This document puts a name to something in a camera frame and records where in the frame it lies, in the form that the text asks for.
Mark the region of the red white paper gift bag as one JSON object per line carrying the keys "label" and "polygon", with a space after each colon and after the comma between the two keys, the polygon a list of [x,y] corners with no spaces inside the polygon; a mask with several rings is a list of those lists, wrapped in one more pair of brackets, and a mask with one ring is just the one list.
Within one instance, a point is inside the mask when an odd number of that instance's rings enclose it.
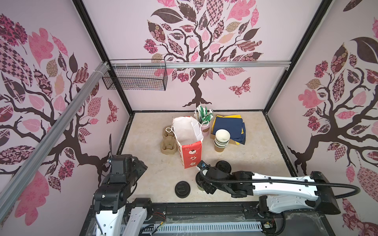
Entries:
{"label": "red white paper gift bag", "polygon": [[172,128],[184,168],[197,166],[202,160],[204,139],[199,122],[193,117],[177,117]]}

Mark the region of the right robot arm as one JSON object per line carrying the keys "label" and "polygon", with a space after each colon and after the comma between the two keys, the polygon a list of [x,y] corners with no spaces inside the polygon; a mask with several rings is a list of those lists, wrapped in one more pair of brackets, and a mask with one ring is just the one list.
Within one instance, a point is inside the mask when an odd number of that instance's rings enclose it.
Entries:
{"label": "right robot arm", "polygon": [[259,197],[258,211],[280,214],[297,209],[313,209],[322,214],[340,214],[332,185],[323,173],[313,171],[308,176],[287,178],[237,171],[228,173],[201,161],[199,185],[208,194],[215,191],[230,194],[232,198]]}

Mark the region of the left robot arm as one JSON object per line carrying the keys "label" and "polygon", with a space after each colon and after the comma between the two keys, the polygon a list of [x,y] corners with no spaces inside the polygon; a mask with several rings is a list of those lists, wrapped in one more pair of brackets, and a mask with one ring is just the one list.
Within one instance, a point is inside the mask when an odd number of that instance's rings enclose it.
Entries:
{"label": "left robot arm", "polygon": [[128,198],[132,187],[148,167],[131,154],[112,155],[109,158],[110,173],[94,193],[94,218],[97,236],[138,236],[142,225],[152,214],[150,198],[136,198],[131,204],[126,228],[121,233],[121,225],[127,213]]}

